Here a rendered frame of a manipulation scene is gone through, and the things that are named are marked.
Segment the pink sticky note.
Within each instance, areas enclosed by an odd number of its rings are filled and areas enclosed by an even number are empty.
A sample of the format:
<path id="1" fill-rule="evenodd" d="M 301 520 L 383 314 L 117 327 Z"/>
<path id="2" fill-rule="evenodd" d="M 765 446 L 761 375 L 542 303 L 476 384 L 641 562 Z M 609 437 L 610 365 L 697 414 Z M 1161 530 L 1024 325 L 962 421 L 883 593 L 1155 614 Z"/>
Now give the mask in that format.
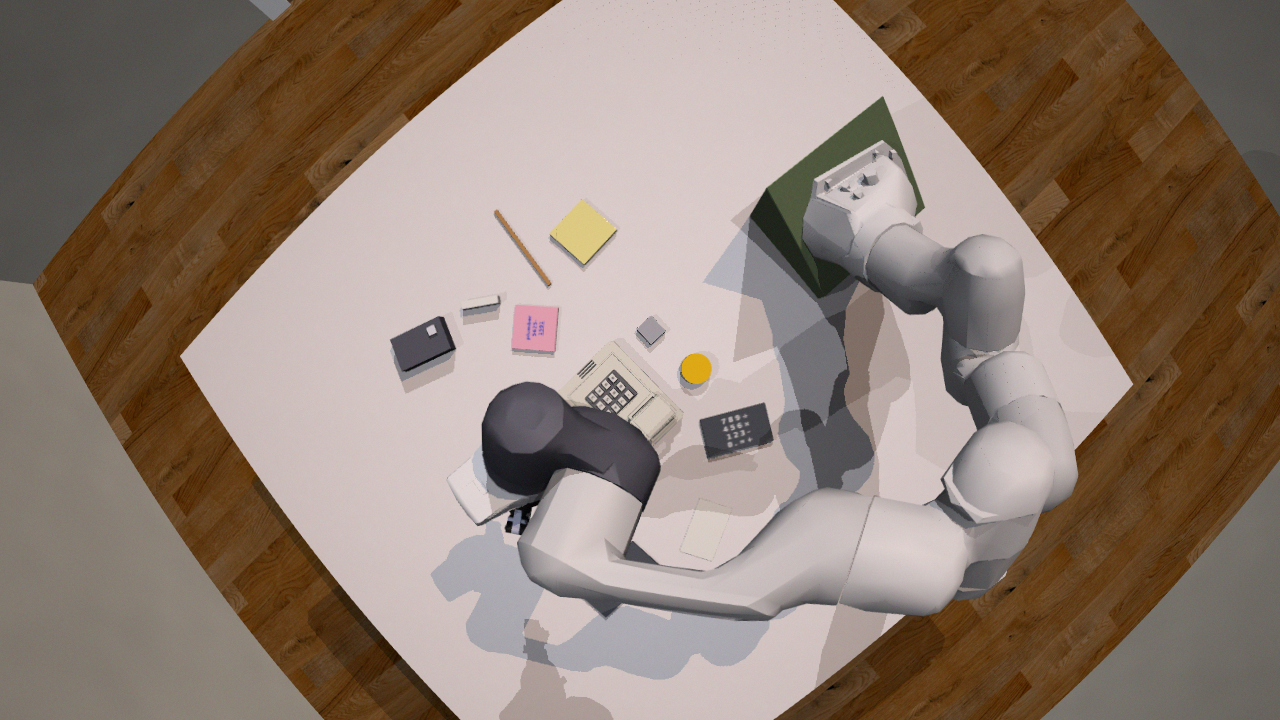
<path id="1" fill-rule="evenodd" d="M 556 352 L 559 307 L 515 305 L 512 348 Z"/>

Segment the brown wooden stick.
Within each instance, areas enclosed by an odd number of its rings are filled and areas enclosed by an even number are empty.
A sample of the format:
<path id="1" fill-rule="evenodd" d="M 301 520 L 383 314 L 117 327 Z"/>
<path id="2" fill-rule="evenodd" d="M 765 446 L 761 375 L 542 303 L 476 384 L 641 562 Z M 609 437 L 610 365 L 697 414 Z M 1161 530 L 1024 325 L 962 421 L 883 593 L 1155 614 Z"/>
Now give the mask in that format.
<path id="1" fill-rule="evenodd" d="M 536 261 L 535 261 L 535 260 L 532 259 L 532 256 L 530 255 L 530 252 L 527 251 L 527 249 L 525 249 L 524 243 L 522 243 L 522 242 L 521 242 L 521 241 L 518 240 L 518 237 L 517 237 L 517 236 L 515 234 L 515 231 L 512 231 L 512 229 L 511 229 L 511 227 L 508 225 L 508 223 L 506 222 L 506 219 L 504 219 L 504 218 L 503 218 L 503 217 L 500 215 L 500 211 L 495 210 L 495 214 L 497 214 L 497 217 L 498 217 L 498 218 L 500 219 L 500 222 L 503 223 L 503 225 L 506 225 L 506 229 L 507 229 L 507 231 L 509 232 L 509 234 L 511 234 L 511 236 L 512 236 L 512 237 L 515 238 L 515 241 L 516 241 L 516 242 L 518 243 L 518 247 L 520 247 L 520 249 L 522 249 L 522 251 L 525 252 L 525 255 L 526 255 L 526 256 L 529 258 L 530 263 L 532 263 L 532 266 L 535 266 L 535 268 L 536 268 L 536 270 L 539 272 L 539 274 L 541 275 L 541 278 L 543 278 L 543 279 L 544 279 L 544 281 L 547 282 L 547 284 L 548 284 L 548 286 L 549 286 L 549 284 L 552 284 L 552 283 L 550 283 L 550 281 L 549 281 L 549 279 L 547 278 L 547 275 L 544 274 L 544 272 L 541 272 L 541 268 L 540 268 L 540 266 L 538 266 L 538 263 L 536 263 Z"/>

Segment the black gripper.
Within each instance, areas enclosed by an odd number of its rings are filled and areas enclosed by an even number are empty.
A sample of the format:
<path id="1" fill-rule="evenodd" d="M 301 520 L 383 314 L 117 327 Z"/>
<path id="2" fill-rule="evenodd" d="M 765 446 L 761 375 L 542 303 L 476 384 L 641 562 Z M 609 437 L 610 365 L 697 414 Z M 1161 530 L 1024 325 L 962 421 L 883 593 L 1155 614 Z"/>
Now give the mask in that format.
<path id="1" fill-rule="evenodd" d="M 530 521 L 530 518 L 531 518 L 531 512 L 530 511 L 531 511 L 531 509 L 535 507 L 535 506 L 538 506 L 539 502 L 540 502 L 540 500 L 536 501 L 536 502 L 532 502 L 532 503 L 527 503 L 527 505 L 525 505 L 525 506 L 522 506 L 520 509 L 511 510 L 509 511 L 509 516 L 511 518 L 508 516 L 508 519 L 507 519 L 506 532 L 521 536 L 522 532 L 525 530 L 527 523 Z M 529 509 L 530 509 L 530 511 L 529 511 Z"/>

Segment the yellow sticky note pad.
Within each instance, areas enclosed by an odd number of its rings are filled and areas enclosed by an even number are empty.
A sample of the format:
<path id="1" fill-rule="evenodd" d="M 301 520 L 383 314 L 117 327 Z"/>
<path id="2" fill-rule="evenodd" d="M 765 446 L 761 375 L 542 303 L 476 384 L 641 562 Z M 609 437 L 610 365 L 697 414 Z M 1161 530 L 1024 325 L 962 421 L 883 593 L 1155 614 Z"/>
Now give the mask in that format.
<path id="1" fill-rule="evenodd" d="M 581 200 L 549 234 L 585 265 L 616 231 Z"/>

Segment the yellow short cylinder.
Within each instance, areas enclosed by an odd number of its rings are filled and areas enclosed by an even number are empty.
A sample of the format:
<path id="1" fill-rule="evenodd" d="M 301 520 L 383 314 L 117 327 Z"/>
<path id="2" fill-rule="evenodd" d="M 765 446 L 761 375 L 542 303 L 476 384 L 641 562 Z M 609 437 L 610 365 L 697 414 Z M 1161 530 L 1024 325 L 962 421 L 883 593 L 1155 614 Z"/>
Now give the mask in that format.
<path id="1" fill-rule="evenodd" d="M 684 359 L 681 365 L 682 375 L 692 384 L 705 382 L 712 372 L 710 361 L 701 354 L 691 354 Z"/>

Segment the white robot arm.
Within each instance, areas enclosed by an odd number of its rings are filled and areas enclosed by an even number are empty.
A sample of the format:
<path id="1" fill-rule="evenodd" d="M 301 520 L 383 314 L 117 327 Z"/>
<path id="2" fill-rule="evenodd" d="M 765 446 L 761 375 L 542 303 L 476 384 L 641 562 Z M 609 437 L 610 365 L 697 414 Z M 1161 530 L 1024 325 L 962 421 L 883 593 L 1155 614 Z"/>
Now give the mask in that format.
<path id="1" fill-rule="evenodd" d="M 617 414 L 570 406 L 526 380 L 492 400 L 483 445 L 447 477 L 460 506 L 481 527 L 540 500 L 518 556 L 529 579 L 559 597 L 731 621 L 769 621 L 804 603 L 928 616 L 980 598 L 1006 577 L 1041 511 L 1073 495 L 1075 450 L 1043 364 L 1019 347 L 1021 254 L 989 234 L 954 249 L 925 237 L 905 176 L 883 140 L 827 170 L 813 181 L 803 240 L 902 313 L 936 305 L 943 316 L 945 388 L 977 432 L 937 498 L 874 495 L 870 505 L 854 491 L 813 489 L 712 570 L 630 561 L 660 473 L 655 448 Z"/>

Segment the dark grey keypad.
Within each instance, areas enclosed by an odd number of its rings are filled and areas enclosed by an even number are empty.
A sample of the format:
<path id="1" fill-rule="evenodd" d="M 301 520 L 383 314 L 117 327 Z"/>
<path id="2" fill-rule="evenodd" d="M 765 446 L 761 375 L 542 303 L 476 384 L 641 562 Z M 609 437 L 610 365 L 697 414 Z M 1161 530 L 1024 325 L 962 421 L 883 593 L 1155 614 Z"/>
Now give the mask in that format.
<path id="1" fill-rule="evenodd" d="M 700 419 L 709 457 L 773 441 L 765 404 Z"/>

